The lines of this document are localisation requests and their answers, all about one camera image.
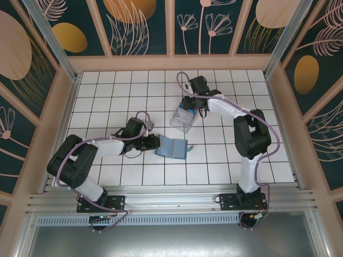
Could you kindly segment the teal leather card holder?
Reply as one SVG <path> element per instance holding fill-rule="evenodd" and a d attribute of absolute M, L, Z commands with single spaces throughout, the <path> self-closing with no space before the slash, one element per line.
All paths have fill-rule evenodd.
<path fill-rule="evenodd" d="M 186 160 L 187 153 L 193 150 L 193 145 L 189 145 L 185 139 L 172 139 L 158 135 L 160 147 L 155 149 L 155 155 L 170 158 Z"/>

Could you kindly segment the clear plastic packaging box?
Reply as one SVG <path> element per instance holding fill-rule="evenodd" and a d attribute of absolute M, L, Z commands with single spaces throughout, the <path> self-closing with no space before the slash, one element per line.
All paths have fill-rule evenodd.
<path fill-rule="evenodd" d="M 170 119 L 169 125 L 170 125 L 171 127 L 174 127 L 174 128 L 176 128 L 176 129 L 180 130 L 180 131 L 183 132 L 183 133 L 188 134 L 188 132 L 191 130 L 191 128 L 193 127 L 193 125 L 194 125 L 194 123 L 195 123 L 195 121 L 196 121 L 196 119 L 197 119 L 197 114 L 198 114 L 198 112 L 197 112 L 197 114 L 196 114 L 196 117 L 195 117 L 195 118 L 193 119 L 193 121 L 191 122 L 191 124 L 189 124 L 189 125 L 188 125 L 188 124 L 182 124 L 182 123 L 178 122 L 178 121 L 175 119 L 175 114 L 178 112 L 178 108 L 177 108 L 176 111 L 173 113 L 173 115 L 172 115 L 172 117 L 171 117 L 171 119 Z"/>

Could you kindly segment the white printed credit card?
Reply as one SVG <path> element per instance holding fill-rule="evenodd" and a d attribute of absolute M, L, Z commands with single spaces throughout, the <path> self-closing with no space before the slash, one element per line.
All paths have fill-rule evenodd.
<path fill-rule="evenodd" d="M 175 119 L 182 124 L 189 125 L 192 122 L 193 114 L 181 109 L 175 114 Z"/>

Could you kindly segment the grey metal sheet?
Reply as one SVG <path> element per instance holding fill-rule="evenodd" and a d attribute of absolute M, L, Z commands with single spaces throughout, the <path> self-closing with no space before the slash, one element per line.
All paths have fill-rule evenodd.
<path fill-rule="evenodd" d="M 319 257 L 308 229 L 244 231 L 237 225 L 40 227 L 29 257 Z"/>

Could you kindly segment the aluminium mounting rail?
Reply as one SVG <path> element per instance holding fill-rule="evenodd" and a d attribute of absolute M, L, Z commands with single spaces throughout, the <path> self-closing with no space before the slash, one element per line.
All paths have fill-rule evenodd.
<path fill-rule="evenodd" d="M 224 185 L 158 185 L 110 186 L 110 195 L 125 196 L 125 210 L 138 214 L 218 213 L 214 197 L 234 193 L 234 184 Z M 301 190 L 294 183 L 270 186 L 270 211 L 303 211 L 317 209 L 311 190 Z M 32 215 L 74 215 L 76 195 L 66 187 L 47 186 L 44 194 L 33 194 L 25 208 Z"/>

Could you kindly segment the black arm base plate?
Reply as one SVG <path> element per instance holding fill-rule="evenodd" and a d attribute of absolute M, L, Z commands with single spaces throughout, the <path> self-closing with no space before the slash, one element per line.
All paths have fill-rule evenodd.
<path fill-rule="evenodd" d="M 267 209 L 267 201 L 264 193 L 254 196 L 239 197 L 236 193 L 220 194 L 219 202 L 221 210 L 252 210 L 257 211 L 259 207 Z"/>
<path fill-rule="evenodd" d="M 77 213 L 105 213 L 106 210 L 98 208 L 93 204 L 86 201 L 84 198 L 77 196 Z M 108 195 L 101 196 L 96 202 L 97 205 L 101 205 L 105 208 L 120 209 L 123 210 L 125 206 L 125 196 L 123 195 Z"/>

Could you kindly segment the aluminium corner post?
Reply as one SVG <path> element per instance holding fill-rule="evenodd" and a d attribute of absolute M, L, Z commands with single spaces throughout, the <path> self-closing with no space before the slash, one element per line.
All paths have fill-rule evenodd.
<path fill-rule="evenodd" d="M 303 19 L 307 15 L 313 0 L 300 0 L 297 4 L 289 22 L 287 23 L 285 29 L 283 30 L 280 39 L 276 43 L 275 48 L 272 51 L 270 59 L 263 71 L 265 80 L 269 80 L 273 74 L 275 68 L 277 67 L 281 57 L 292 41 L 294 35 L 296 34 L 298 28 L 300 27 Z"/>
<path fill-rule="evenodd" d="M 44 17 L 38 3 L 35 0 L 22 0 L 28 13 L 32 16 L 34 22 L 39 28 L 42 35 L 45 37 L 48 45 L 53 51 L 55 57 L 58 59 L 61 67 L 66 72 L 69 79 L 73 82 L 80 79 L 78 73 L 72 67 L 64 49 L 59 43 L 55 33 L 52 30 L 48 20 Z"/>

